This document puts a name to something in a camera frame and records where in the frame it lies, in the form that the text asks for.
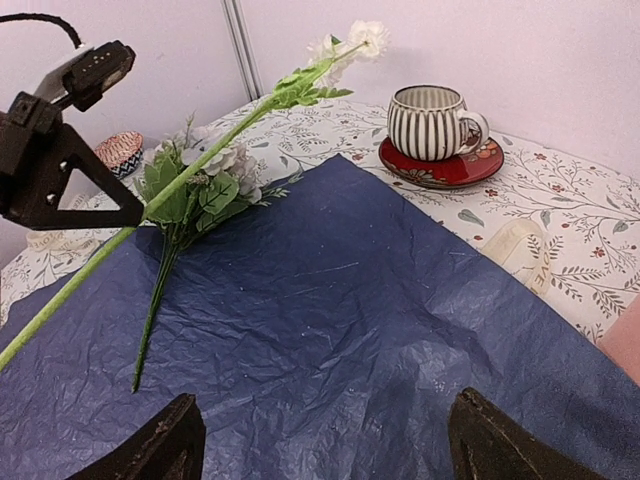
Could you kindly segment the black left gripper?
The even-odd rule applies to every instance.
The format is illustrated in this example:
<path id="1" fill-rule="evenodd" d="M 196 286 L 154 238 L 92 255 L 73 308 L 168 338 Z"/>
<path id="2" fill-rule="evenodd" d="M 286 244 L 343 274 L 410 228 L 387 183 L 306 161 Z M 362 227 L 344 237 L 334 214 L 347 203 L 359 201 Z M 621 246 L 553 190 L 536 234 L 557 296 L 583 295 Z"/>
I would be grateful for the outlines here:
<path id="1" fill-rule="evenodd" d="M 104 193 L 107 210 L 73 207 L 76 195 Z M 19 93 L 1 115 L 1 215 L 31 230 L 135 227 L 140 200 L 68 124 L 62 109 Z"/>

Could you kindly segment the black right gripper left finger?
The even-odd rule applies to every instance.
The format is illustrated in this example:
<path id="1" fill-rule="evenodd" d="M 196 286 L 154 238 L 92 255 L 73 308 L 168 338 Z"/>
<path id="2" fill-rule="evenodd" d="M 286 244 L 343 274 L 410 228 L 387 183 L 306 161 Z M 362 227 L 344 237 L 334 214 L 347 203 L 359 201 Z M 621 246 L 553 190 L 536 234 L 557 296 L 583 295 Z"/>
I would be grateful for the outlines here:
<path id="1" fill-rule="evenodd" d="M 182 393 L 124 443 L 70 478 L 199 480 L 205 441 L 196 396 Z"/>

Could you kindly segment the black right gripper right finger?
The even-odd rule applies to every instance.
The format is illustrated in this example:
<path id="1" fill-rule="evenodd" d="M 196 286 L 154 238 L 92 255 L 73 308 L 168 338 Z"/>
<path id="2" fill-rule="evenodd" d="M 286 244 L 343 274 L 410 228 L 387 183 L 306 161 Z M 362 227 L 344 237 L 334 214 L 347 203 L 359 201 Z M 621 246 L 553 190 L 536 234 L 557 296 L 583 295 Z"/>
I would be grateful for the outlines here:
<path id="1" fill-rule="evenodd" d="M 537 440 L 477 390 L 457 394 L 448 419 L 457 479 L 600 479 Z"/>

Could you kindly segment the artificial flower bouquet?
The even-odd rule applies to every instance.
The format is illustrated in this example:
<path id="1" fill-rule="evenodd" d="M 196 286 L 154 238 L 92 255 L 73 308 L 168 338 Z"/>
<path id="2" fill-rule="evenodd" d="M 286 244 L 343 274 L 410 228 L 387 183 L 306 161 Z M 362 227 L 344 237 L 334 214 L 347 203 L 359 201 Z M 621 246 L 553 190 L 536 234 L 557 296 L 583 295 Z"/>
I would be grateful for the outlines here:
<path id="1" fill-rule="evenodd" d="M 194 117 L 189 116 L 184 130 L 163 141 L 154 151 L 145 153 L 144 175 L 134 182 L 143 200 L 152 200 L 224 135 L 221 129 L 195 127 L 193 122 Z M 302 178 L 302 172 L 297 171 L 279 182 L 262 184 L 259 173 L 258 160 L 247 153 L 245 144 L 234 140 L 150 215 L 148 221 L 163 235 L 163 247 L 136 360 L 132 392 L 139 389 L 156 315 L 179 254 L 246 209 L 266 207 L 273 199 L 286 197 L 289 194 L 287 186 Z"/>

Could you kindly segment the blue wrapping paper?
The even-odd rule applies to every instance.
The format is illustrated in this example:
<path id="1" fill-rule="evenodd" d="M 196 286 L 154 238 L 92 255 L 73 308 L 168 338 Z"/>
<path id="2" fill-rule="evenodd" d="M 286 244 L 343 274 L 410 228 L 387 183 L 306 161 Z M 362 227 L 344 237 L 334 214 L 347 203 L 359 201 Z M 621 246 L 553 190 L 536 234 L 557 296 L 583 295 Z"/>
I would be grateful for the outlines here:
<path id="1" fill-rule="evenodd" d="M 449 479 L 465 387 L 601 475 L 639 475 L 638 386 L 343 158 L 178 259 L 133 390 L 162 245 L 136 231 L 3 371 L 3 478 L 65 478 L 185 392 L 207 479 Z"/>

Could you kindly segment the cream printed ribbon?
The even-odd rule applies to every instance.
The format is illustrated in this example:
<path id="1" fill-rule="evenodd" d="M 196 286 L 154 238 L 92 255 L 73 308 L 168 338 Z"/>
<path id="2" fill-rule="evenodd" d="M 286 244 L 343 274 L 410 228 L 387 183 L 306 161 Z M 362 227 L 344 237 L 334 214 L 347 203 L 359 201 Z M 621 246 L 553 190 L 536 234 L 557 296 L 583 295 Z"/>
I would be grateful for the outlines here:
<path id="1" fill-rule="evenodd" d="M 505 223 L 481 253 L 543 298 L 551 285 L 551 254 L 541 227 L 529 219 Z"/>

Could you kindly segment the white poppy flower stem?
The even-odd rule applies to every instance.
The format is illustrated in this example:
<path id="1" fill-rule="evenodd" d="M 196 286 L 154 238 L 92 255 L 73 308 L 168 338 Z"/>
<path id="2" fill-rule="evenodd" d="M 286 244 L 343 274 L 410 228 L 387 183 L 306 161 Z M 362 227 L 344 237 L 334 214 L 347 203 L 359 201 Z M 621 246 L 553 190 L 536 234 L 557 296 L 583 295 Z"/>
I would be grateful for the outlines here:
<path id="1" fill-rule="evenodd" d="M 318 88 L 317 81 L 326 76 L 334 65 L 345 65 L 353 58 L 372 60 L 383 54 L 389 45 L 389 30 L 380 21 L 357 20 L 350 28 L 347 40 L 340 42 L 330 38 L 330 47 L 317 62 L 304 69 L 298 69 L 281 79 L 264 102 L 256 107 L 232 130 L 226 133 L 210 149 L 201 152 L 193 164 L 180 173 L 146 204 L 142 219 L 148 220 L 160 207 L 164 206 L 179 187 L 211 164 L 240 133 L 274 110 L 285 110 L 295 106 L 311 106 L 320 99 L 338 98 L 349 95 L 349 89 Z M 118 231 L 78 270 L 71 280 L 27 323 L 19 334 L 1 352 L 1 366 L 6 367 L 16 354 L 26 345 L 36 332 L 51 318 L 70 295 L 106 260 L 135 229 L 125 227 Z"/>

